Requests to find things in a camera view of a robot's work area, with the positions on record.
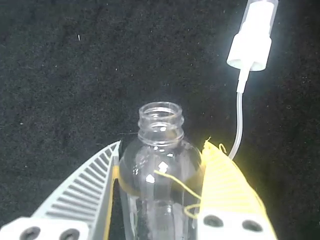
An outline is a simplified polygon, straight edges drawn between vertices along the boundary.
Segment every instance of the yellow thread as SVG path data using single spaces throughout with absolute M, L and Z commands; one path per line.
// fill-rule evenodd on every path
M 179 184 L 181 187 L 183 187 L 188 193 L 190 193 L 192 196 L 194 196 L 197 199 L 201 200 L 201 196 L 199 196 L 198 194 L 196 194 L 194 191 L 192 191 L 189 187 L 187 187 L 182 181 L 180 181 L 178 178 L 170 175 L 170 174 L 166 174 L 157 170 L 154 170 L 155 174 L 161 175 L 163 177 L 172 179 L 173 181 L 175 181 L 177 184 Z
M 221 152 L 224 152 L 225 154 L 227 154 L 226 147 L 225 147 L 222 143 L 219 144 L 219 150 L 220 150 Z
M 198 214 L 192 214 L 191 212 L 189 212 L 190 209 L 194 209 L 194 208 L 199 208 L 200 207 L 200 203 L 196 203 L 196 204 L 191 204 L 189 206 L 186 206 L 184 208 L 184 213 L 185 215 L 187 215 L 188 217 L 192 218 L 192 219 L 197 219 L 198 218 Z

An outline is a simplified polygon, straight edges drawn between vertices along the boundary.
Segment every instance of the black fabric surface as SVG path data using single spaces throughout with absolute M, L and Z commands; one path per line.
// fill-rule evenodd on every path
M 172 101 L 199 148 L 231 149 L 246 0 L 1 0 L 0 225 Z M 250 74 L 235 158 L 280 240 L 320 239 L 320 2 L 281 0 L 267 69 Z M 112 239 L 123 238 L 121 209 Z

